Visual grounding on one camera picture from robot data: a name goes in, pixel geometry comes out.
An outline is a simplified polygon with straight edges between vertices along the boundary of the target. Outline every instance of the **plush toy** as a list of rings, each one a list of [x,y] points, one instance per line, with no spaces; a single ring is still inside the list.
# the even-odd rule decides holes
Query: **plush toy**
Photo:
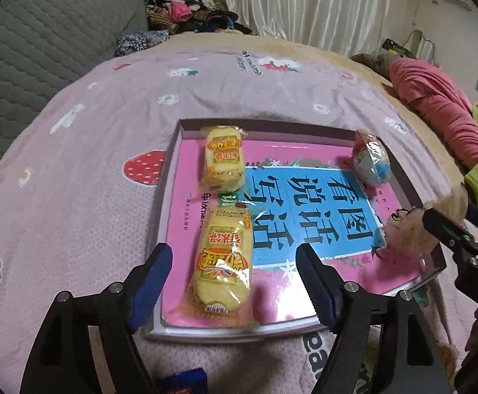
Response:
[[[425,210],[435,208],[456,224],[461,224],[468,207],[464,185],[454,187],[449,195],[425,203],[423,208],[400,209],[390,215],[384,233],[387,246],[411,257],[420,258],[432,252],[438,240],[424,229]]]

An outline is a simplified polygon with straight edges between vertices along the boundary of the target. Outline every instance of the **white curtain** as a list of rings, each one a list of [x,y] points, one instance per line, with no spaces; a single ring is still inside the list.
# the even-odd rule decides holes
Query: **white curtain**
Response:
[[[390,0],[226,0],[261,36],[331,50],[376,53]]]

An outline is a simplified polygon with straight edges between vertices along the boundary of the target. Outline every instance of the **plastic bag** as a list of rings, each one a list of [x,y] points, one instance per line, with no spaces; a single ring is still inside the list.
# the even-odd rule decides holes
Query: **plastic bag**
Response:
[[[178,311],[228,326],[253,323],[250,301],[253,229],[249,210],[209,206],[195,269]]]
[[[243,137],[245,133],[237,126],[218,126],[209,130],[200,182],[202,190],[233,192],[244,185]]]
[[[377,137],[358,128],[352,149],[354,170],[359,180],[370,186],[380,186],[392,176],[387,150]]]

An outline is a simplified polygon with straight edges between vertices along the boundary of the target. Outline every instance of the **pile of clothes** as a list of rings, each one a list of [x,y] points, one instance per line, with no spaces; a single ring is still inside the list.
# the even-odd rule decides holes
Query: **pile of clothes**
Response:
[[[169,38],[170,35],[167,31],[142,31],[140,33],[124,35],[117,39],[115,57],[127,56],[149,49],[157,44],[164,43]]]
[[[169,34],[235,33],[252,34],[237,22],[237,14],[213,0],[144,0],[148,28],[166,30]]]

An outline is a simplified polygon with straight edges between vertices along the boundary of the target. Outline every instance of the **gray quilted mattress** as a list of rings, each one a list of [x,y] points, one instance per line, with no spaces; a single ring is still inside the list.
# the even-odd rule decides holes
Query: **gray quilted mattress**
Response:
[[[0,159],[61,89],[146,30],[143,0],[0,2]]]

